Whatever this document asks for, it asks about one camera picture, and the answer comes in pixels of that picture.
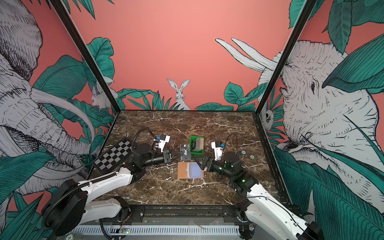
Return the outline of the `black VIP credit card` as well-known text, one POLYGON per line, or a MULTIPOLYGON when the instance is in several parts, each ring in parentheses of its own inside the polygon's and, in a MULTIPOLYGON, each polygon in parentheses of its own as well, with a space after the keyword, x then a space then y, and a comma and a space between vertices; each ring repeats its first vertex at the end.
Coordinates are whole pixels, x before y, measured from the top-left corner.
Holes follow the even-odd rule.
POLYGON ((180 145, 180 152, 182 153, 182 155, 181 155, 181 161, 182 162, 188 162, 188 161, 192 160, 190 144, 181 144, 180 145))

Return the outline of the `tan leather card holder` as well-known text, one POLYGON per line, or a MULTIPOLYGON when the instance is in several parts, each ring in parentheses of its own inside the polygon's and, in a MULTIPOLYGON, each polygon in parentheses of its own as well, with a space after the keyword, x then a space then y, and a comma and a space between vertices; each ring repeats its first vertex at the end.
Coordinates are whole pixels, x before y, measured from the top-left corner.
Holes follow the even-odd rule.
POLYGON ((197 163, 179 162, 178 163, 178 179, 202 179, 204 171, 197 163))

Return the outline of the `green plastic tray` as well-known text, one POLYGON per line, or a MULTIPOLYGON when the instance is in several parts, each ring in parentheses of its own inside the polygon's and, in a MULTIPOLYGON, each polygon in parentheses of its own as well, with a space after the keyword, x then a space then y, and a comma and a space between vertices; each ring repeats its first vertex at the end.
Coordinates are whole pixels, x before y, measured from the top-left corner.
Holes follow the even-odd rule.
POLYGON ((191 155, 202 156, 204 154, 204 137, 190 137, 191 155))

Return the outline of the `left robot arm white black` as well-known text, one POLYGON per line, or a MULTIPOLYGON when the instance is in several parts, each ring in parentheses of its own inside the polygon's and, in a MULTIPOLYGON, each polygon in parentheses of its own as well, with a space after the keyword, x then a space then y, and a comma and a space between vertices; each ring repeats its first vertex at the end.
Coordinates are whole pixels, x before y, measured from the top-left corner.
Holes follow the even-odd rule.
POLYGON ((140 144, 133 151, 133 159, 117 171, 87 181, 64 182, 43 208, 42 228, 59 237, 94 220, 117 218, 123 225, 133 215, 130 205, 122 197, 106 201, 97 198, 137 182, 146 174, 146 167, 170 163, 175 157, 172 150, 158 153, 148 144, 140 144))

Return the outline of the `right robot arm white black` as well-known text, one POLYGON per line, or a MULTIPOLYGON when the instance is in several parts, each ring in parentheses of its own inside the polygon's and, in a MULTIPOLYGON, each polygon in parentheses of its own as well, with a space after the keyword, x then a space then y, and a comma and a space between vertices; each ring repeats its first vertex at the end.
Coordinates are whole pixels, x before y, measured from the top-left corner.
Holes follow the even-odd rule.
POLYGON ((202 170, 230 179, 230 186, 245 200, 239 205, 242 221, 264 229, 277 240, 323 240, 323 230, 310 224, 276 200, 259 181, 242 167, 235 152, 226 152, 220 160, 202 157, 195 160, 202 170))

